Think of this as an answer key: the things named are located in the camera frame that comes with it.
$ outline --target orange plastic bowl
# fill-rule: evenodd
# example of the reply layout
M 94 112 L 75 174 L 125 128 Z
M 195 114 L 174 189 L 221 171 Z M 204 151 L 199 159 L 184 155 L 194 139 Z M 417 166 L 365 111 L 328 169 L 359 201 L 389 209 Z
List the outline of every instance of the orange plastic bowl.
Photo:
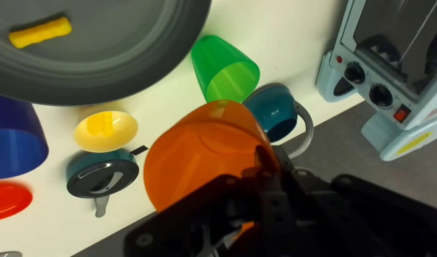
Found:
M 251 112 L 235 101 L 204 104 L 149 146 L 144 182 L 157 209 L 164 209 L 219 174 L 241 176 L 257 165 L 255 146 L 272 148 Z

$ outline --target white tabletop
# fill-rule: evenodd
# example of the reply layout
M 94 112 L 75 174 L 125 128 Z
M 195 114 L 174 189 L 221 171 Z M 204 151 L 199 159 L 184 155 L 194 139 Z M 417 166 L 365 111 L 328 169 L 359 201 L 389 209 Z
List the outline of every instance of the white tabletop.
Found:
M 352 95 L 325 102 L 315 91 L 319 58 L 334 36 L 344 0 L 212 0 L 204 27 L 229 41 L 261 69 L 258 85 L 285 82 L 297 101 L 319 124 L 361 101 Z M 192 108 L 204 104 L 189 58 L 155 85 L 119 99 L 139 124 L 128 149 L 154 139 Z M 34 201 L 22 212 L 0 219 L 0 251 L 17 249 L 24 257 L 67 257 L 154 211 L 142 175 L 109 198 L 107 214 L 94 216 L 92 199 L 69 195 L 65 164 L 79 148 L 72 139 L 78 106 L 35 105 L 49 152 L 37 169 L 12 179 L 32 188 Z M 145 152 L 137 156 L 142 168 Z

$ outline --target gray pan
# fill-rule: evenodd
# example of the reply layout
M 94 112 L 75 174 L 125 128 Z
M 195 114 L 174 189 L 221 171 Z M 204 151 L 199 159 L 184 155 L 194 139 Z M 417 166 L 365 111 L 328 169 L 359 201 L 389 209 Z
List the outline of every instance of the gray pan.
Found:
M 134 94 L 188 52 L 211 0 L 0 0 L 0 94 L 41 104 L 94 104 Z M 64 14 L 57 36 L 14 48 L 7 35 Z

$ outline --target green plastic cup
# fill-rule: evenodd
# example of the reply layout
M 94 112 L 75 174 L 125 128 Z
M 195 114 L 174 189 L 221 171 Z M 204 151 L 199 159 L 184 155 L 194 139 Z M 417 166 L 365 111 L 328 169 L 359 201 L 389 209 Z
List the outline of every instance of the green plastic cup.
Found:
M 191 48 L 195 76 L 207 102 L 244 101 L 259 79 L 258 65 L 217 35 L 201 36 Z

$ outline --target green cup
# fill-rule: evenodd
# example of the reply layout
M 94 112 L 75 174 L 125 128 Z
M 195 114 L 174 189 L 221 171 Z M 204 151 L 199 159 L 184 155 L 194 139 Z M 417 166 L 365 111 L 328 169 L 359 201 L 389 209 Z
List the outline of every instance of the green cup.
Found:
M 191 48 L 195 76 L 207 102 L 244 101 L 259 79 L 258 65 L 217 35 L 201 36 Z

